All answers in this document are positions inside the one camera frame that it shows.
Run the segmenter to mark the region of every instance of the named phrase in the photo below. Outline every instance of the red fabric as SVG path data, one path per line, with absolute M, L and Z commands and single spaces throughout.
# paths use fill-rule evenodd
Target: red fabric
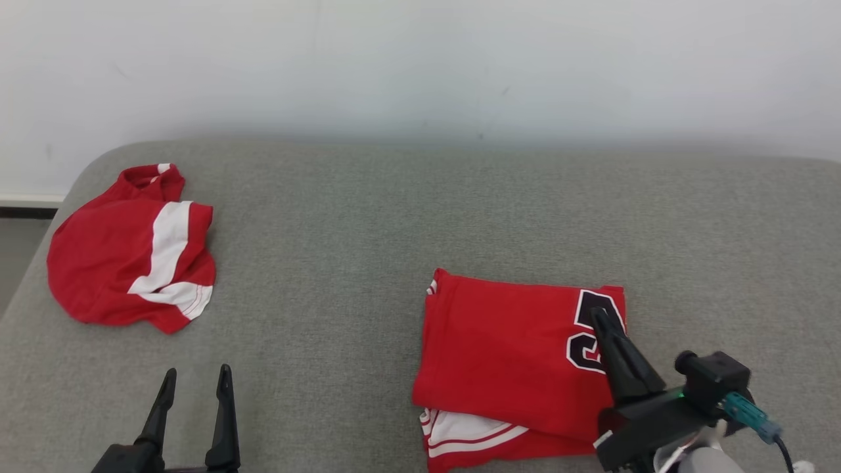
M 173 303 L 151 302 L 140 294 L 129 294 L 140 276 L 151 272 L 155 222 L 170 202 L 177 202 L 184 178 L 174 165 L 133 167 L 123 171 L 117 182 L 102 195 L 77 210 L 56 230 L 47 256 L 50 290 L 71 317 L 80 322 L 128 325 L 147 320 L 165 333 L 186 326 L 204 307 L 199 298 L 185 311 Z M 188 205 L 187 235 L 158 233 L 169 242 L 185 239 L 183 250 L 173 253 L 175 272 L 167 284 L 189 282 L 189 290 L 209 291 L 215 280 L 214 260 L 204 246 L 213 218 L 213 208 Z M 155 288 L 147 298 L 165 286 Z
M 603 373 L 573 363 L 569 351 L 576 345 L 569 341 L 582 333 L 595 339 L 590 327 L 576 324 L 579 312 L 589 314 L 595 303 L 614 306 L 606 309 L 618 312 L 624 325 L 621 287 L 582 290 L 507 284 L 438 269 L 427 294 L 413 402 L 529 429 L 489 449 L 430 458 L 430 471 L 478 465 L 493 458 L 594 452 L 596 419 L 601 409 L 612 405 L 610 388 Z M 591 296 L 598 300 L 588 299 Z M 580 363 L 590 368 L 600 367 L 597 349 L 578 351 L 572 358 L 589 360 Z

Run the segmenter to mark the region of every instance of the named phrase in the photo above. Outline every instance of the cable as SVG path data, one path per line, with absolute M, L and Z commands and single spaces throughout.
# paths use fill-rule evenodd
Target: cable
M 785 467 L 789 469 L 789 473 L 794 473 L 794 466 L 791 464 L 791 456 L 788 455 L 788 449 L 783 444 L 783 439 L 780 438 L 779 435 L 774 436 L 774 443 L 780 447 L 780 452 L 783 454 L 783 458 L 785 459 Z

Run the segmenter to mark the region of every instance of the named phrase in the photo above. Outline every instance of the teal connector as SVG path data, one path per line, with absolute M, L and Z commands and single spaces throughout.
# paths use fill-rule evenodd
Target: teal connector
M 783 433 L 779 424 L 768 420 L 768 414 L 735 391 L 724 397 L 723 405 L 728 416 L 752 428 L 767 444 L 774 443 L 774 439 Z

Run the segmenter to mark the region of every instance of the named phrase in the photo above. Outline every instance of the red garment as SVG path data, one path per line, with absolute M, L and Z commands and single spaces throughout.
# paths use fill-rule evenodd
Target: red garment
M 435 272 L 413 402 L 430 471 L 591 454 L 613 404 L 590 308 L 624 326 L 623 289 L 507 284 Z
M 61 224 L 47 271 L 71 317 L 104 325 L 147 320 L 173 333 L 201 315 L 216 278 L 204 246 L 213 208 L 177 202 L 183 187 L 171 164 L 126 169 Z

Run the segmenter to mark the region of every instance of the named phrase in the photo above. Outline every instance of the jersey number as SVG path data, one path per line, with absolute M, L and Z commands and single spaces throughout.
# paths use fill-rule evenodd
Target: jersey number
M 588 332 L 579 332 L 567 339 L 567 359 L 578 369 L 604 374 L 605 369 L 600 362 L 601 355 L 596 354 L 598 346 L 593 334 L 593 324 L 590 322 L 590 309 L 594 307 L 603 308 L 607 315 L 619 319 L 622 329 L 625 328 L 612 297 L 582 289 L 578 310 L 575 312 L 575 325 L 586 328 Z

